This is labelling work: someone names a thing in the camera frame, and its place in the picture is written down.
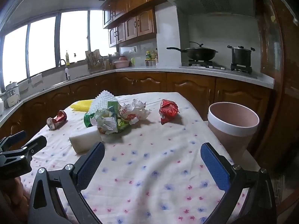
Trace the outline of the crushed red soda can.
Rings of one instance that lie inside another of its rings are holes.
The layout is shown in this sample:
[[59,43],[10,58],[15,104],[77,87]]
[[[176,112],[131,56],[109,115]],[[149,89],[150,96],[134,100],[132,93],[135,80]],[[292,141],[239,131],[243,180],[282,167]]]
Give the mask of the crushed red soda can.
[[50,130],[57,130],[67,122],[67,114],[63,110],[59,110],[54,118],[49,117],[46,120]]

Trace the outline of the tissue paper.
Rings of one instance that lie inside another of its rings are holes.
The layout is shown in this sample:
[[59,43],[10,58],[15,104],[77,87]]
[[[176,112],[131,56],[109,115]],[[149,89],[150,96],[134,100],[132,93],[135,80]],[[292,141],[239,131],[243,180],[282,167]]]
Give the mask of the tissue paper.
[[90,121],[93,126],[97,126],[101,134],[110,135],[118,132],[118,123],[113,107],[97,110]]

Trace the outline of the green juice pouch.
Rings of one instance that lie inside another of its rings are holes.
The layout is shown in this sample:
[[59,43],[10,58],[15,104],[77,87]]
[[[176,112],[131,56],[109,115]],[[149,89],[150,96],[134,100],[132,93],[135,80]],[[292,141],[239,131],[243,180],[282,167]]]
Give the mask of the green juice pouch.
[[89,127],[93,126],[92,123],[91,123],[91,119],[93,117],[94,117],[94,113],[92,113],[92,114],[89,114],[88,112],[85,113],[83,120],[84,120],[84,124],[85,124],[86,128],[89,128]]

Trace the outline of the green carton box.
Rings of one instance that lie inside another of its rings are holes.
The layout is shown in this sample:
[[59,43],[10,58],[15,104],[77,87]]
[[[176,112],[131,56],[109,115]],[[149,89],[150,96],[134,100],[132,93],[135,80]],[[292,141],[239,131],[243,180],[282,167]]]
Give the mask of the green carton box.
[[117,122],[117,129],[120,133],[121,131],[125,130],[129,126],[129,121],[125,120],[119,113],[121,106],[118,101],[108,101],[107,103],[108,110],[112,112],[116,122]]

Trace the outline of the white foam fruit net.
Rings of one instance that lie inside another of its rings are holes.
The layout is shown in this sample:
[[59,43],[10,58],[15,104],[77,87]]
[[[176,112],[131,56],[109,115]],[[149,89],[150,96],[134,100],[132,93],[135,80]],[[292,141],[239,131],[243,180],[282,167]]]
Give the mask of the white foam fruit net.
[[93,114],[97,110],[106,109],[108,102],[116,102],[117,98],[109,91],[103,90],[91,103],[88,113]]

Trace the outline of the white paper wrapper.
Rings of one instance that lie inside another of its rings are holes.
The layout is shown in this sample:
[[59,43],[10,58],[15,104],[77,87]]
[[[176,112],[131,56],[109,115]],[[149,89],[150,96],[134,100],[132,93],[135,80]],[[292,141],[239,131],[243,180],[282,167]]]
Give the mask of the white paper wrapper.
[[125,104],[119,110],[120,117],[126,120],[130,125],[147,119],[150,113],[151,111],[146,108],[146,104],[137,99],[134,99],[129,104]]

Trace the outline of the red snack bag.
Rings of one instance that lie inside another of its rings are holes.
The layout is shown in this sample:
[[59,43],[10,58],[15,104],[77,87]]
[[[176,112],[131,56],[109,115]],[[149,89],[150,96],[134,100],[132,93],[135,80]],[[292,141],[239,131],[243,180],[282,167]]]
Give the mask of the red snack bag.
[[159,109],[161,118],[161,124],[168,123],[175,119],[176,115],[179,114],[178,105],[170,100],[162,99]]

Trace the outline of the pink white trash bin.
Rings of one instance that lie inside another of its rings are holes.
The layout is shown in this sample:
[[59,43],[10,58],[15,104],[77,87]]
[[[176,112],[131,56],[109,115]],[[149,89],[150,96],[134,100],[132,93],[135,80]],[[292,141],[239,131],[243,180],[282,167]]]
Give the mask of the pink white trash bin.
[[234,162],[239,161],[259,125],[259,116],[243,105],[217,102],[208,109],[208,127]]

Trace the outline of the white sponge block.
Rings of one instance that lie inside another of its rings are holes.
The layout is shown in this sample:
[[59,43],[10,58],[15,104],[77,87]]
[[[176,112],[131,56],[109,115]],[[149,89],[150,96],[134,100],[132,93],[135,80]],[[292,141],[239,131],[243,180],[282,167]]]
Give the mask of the white sponge block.
[[102,139],[97,126],[91,126],[72,133],[69,140],[76,154],[81,154],[88,152]]

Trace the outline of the wooden lower cabinets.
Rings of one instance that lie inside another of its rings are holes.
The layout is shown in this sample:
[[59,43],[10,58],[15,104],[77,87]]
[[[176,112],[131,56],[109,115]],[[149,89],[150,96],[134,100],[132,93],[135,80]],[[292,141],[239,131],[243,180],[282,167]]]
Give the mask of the wooden lower cabinets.
[[182,72],[112,72],[64,85],[34,96],[3,121],[1,137],[26,131],[29,141],[53,117],[71,103],[93,99],[103,90],[115,96],[149,92],[177,92],[207,119],[208,108],[215,102],[233,102],[256,112],[263,120],[272,90],[242,81]]

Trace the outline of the wooden cabinets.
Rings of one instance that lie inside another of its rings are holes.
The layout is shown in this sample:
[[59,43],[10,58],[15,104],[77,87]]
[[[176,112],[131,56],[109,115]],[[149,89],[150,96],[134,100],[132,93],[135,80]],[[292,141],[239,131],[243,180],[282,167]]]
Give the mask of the wooden cabinets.
[[207,119],[208,108],[215,102],[233,102],[256,112],[263,120],[272,90],[242,81],[182,72],[112,72],[64,85],[34,96],[3,121],[1,137],[26,131],[29,141],[53,117],[71,103],[93,99],[103,90],[115,96],[149,92],[177,92]]
[[166,0],[106,0],[101,5],[108,45],[114,47],[139,36],[156,33],[154,6]]

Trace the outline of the white kettle appliance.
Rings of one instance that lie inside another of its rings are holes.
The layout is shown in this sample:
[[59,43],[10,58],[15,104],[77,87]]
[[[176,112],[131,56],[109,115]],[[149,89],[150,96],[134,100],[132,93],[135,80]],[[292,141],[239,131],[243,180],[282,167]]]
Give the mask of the white kettle appliance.
[[16,82],[13,83],[10,82],[6,86],[6,97],[7,97],[7,104],[9,108],[13,107],[21,100],[19,87]]

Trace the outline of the yellow sponge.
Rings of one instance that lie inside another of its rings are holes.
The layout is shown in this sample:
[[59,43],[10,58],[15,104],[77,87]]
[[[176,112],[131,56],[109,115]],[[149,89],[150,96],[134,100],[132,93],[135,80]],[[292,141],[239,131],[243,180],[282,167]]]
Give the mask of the yellow sponge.
[[70,105],[73,111],[88,112],[93,100],[80,100]]

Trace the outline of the floral white tablecloth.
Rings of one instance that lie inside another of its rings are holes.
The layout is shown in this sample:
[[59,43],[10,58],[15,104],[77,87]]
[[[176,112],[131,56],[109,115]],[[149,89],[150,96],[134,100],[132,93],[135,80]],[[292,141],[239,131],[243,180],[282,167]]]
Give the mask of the floral white tablecloth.
[[[200,154],[209,142],[229,154],[191,103],[179,93],[119,96],[138,99],[151,111],[121,133],[103,135],[105,157],[82,194],[102,223],[203,223],[217,206],[220,190]],[[161,100],[179,114],[161,124]]]

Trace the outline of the glass door wooden cabinet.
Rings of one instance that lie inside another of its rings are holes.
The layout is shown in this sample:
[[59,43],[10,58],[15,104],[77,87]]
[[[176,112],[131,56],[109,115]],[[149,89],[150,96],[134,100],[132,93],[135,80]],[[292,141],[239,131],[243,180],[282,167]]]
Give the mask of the glass door wooden cabinet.
[[298,15],[286,0],[257,0],[261,13],[262,73],[274,79],[266,132],[255,154],[279,169],[298,154]]

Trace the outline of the yellow oil bottle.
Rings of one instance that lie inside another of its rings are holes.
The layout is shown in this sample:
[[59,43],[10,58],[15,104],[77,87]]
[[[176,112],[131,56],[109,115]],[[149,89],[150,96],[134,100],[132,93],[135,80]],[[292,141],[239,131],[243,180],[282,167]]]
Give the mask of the yellow oil bottle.
[[69,58],[68,51],[66,51],[65,60],[66,60],[65,64],[66,64],[67,66],[69,66],[69,65],[70,65],[70,58]]

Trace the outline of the dish rack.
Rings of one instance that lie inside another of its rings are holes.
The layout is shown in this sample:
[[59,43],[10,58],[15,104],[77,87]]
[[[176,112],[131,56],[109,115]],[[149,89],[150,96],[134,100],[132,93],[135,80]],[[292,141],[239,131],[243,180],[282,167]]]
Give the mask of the dish rack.
[[106,69],[103,57],[99,50],[85,51],[88,70],[90,73],[104,71]]

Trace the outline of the pink basin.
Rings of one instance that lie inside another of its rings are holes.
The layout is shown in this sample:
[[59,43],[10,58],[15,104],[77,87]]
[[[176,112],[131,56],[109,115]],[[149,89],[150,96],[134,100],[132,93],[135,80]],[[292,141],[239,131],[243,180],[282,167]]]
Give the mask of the pink basin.
[[120,56],[119,59],[113,62],[116,69],[129,67],[130,61],[125,56]]

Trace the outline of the gas stove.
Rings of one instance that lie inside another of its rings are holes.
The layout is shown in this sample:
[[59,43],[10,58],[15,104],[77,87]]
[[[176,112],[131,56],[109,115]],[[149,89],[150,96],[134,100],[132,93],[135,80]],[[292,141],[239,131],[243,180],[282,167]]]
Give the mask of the gas stove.
[[229,67],[225,67],[213,61],[195,61],[189,60],[189,62],[182,63],[180,68],[183,67],[191,67],[192,69],[202,69],[202,70],[219,70],[226,73],[233,73],[233,74],[242,74],[242,75],[252,75],[252,73],[248,73],[245,70],[240,69],[230,69]]

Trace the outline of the condiment bottles group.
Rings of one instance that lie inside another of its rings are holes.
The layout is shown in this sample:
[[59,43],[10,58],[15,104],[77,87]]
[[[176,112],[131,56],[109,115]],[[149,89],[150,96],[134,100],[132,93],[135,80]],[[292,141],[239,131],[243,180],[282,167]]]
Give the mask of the condiment bottles group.
[[150,67],[156,67],[158,64],[158,50],[146,51],[145,55],[145,65]]

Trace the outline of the black stock pot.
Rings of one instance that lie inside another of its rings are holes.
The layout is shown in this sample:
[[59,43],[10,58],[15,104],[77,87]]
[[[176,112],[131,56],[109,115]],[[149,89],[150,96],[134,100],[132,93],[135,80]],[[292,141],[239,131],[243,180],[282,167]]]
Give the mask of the black stock pot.
[[242,66],[251,66],[251,52],[255,51],[255,48],[245,49],[243,46],[233,47],[228,45],[228,49],[232,50],[232,63]]

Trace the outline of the black wok with lid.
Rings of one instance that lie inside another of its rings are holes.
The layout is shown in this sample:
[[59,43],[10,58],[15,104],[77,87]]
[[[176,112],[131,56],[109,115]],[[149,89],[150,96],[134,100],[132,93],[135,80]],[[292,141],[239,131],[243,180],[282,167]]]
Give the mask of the black wok with lid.
[[177,47],[167,47],[167,50],[176,50],[181,53],[186,53],[187,56],[194,61],[211,61],[218,51],[203,47],[203,44],[196,43],[197,47],[180,49]]

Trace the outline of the wooden upper cabinets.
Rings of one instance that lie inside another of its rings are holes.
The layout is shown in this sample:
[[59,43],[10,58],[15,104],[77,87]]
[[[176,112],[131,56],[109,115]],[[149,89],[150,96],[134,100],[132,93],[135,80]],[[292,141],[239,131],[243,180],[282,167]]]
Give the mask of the wooden upper cabinets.
[[106,0],[101,5],[108,45],[114,47],[139,36],[156,33],[154,6],[166,0]]

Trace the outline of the window frame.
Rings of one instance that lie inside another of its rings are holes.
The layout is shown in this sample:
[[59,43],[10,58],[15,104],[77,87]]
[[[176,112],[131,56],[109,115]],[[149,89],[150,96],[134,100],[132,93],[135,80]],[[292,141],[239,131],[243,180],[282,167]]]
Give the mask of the window frame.
[[1,33],[1,92],[10,82],[21,82],[64,65],[85,60],[85,51],[102,56],[117,52],[108,45],[108,30],[102,27],[102,10],[57,12],[27,21]]

